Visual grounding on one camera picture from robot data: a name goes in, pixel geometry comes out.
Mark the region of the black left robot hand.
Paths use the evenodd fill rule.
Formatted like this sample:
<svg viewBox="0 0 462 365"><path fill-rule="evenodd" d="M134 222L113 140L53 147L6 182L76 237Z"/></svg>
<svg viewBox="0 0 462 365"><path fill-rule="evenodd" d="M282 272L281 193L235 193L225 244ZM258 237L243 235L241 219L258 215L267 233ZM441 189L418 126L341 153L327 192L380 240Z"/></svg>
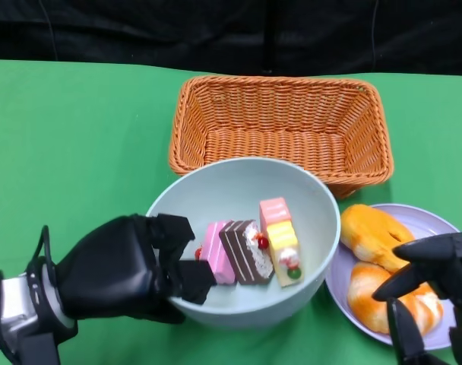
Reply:
<svg viewBox="0 0 462 365"><path fill-rule="evenodd" d="M64 313L73 319L183 322L171 298L201 305L217 283L208 262L181 258L194 239L188 219L170 214L134 214L105 223L55 267Z"/></svg>

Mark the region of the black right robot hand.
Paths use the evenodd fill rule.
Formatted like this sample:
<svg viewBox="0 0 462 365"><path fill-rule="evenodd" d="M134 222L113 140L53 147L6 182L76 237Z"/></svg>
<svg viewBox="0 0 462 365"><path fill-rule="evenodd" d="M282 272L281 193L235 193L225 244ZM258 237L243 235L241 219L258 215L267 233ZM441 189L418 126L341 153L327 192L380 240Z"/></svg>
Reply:
<svg viewBox="0 0 462 365"><path fill-rule="evenodd" d="M449 329L451 349L462 364L462 233L445 233L404 243L393 253L409 262L372 295L387 303L388 324L399 364L443 364L427 352L413 315L399 300L428 283L440 299L454 306L456 326Z"/></svg>

